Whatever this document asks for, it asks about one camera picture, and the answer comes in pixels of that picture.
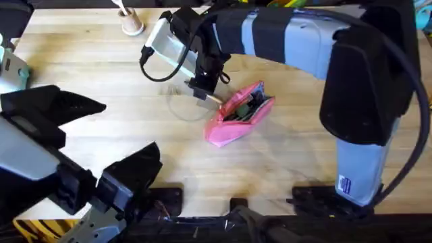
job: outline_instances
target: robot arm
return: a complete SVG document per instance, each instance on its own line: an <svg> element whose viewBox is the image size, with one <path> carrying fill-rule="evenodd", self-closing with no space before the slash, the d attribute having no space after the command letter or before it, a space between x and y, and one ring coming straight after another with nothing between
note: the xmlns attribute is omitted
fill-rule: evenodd
<svg viewBox="0 0 432 243"><path fill-rule="evenodd" d="M418 78L413 13L410 1L376 1L333 11L227 4L201 15L183 7L162 14L142 49L140 66L156 82L184 72L199 99L213 95L231 54L292 65L325 79L319 116L337 140L337 195L329 196L325 206L337 200L347 206L329 215L341 211L353 216L376 204L392 134L412 97L412 80L388 42L403 50L414 67L412 76ZM397 30L396 22L401 26ZM153 53L176 67L171 75L156 79L145 72L143 65Z"/></svg>
<svg viewBox="0 0 432 243"><path fill-rule="evenodd" d="M66 136L58 126L100 113L105 105L56 86L0 99L0 224L44 198L71 215L90 203L90 211L60 242L108 242L155 209L155 200L171 215L180 214L181 189L149 189L162 167L155 143L105 168L97 186L91 171L59 151Z"/></svg>

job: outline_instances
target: wooden table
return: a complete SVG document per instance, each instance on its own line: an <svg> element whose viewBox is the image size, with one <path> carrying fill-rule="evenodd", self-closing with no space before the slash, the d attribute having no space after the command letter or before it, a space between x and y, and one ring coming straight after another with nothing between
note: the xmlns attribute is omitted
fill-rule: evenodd
<svg viewBox="0 0 432 243"><path fill-rule="evenodd" d="M186 77L178 74L169 82L154 83L138 67L140 50L164 10L137 9L147 24L137 37L122 33L114 9L35 11L16 49L34 69L32 86L55 84L108 105L101 114L62 126L67 145L61 151L99 177L112 162L156 141L163 168L154 187L182 184L183 216L223 215L233 196L249 198L259 213L292 214L285 199L293 184L332 183L335 139L318 116L324 81L292 67L234 55L225 67L232 82L218 86L217 93L226 97L264 80L276 104L252 134L217 148L203 139L212 111L183 95L189 92ZM425 38L420 43L423 80L431 90L432 50ZM154 55L146 69L163 77L173 68ZM418 126L413 105L391 145L385 183L406 162ZM377 207L378 213L432 213L431 155L429 145L403 184ZM77 218L83 213L70 216L44 200L21 218Z"/></svg>

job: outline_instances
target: pencil case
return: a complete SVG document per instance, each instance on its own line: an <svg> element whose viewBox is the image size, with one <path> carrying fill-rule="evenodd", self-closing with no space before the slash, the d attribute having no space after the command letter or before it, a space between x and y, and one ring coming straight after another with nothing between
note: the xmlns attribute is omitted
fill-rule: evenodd
<svg viewBox="0 0 432 243"><path fill-rule="evenodd" d="M264 93L264 82L258 81L234 94L207 122L205 140L222 147L240 138L270 112L275 97Z"/></svg>

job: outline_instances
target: cup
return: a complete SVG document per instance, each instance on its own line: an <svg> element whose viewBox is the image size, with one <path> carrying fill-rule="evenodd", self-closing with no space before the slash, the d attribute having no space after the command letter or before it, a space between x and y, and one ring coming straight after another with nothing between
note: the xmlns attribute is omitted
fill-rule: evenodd
<svg viewBox="0 0 432 243"><path fill-rule="evenodd" d="M144 24L136 15L135 9L127 7L126 11L129 15L125 16L124 13L119 10L118 16L121 18L121 30L128 36L137 36L144 31Z"/></svg>

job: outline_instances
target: label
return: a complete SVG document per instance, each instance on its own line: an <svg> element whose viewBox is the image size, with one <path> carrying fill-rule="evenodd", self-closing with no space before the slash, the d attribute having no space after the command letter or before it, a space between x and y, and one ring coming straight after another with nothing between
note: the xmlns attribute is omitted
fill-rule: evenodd
<svg viewBox="0 0 432 243"><path fill-rule="evenodd" d="M351 180L345 176L339 175L339 183L337 189L341 190L345 194L349 194L351 190Z"/></svg>

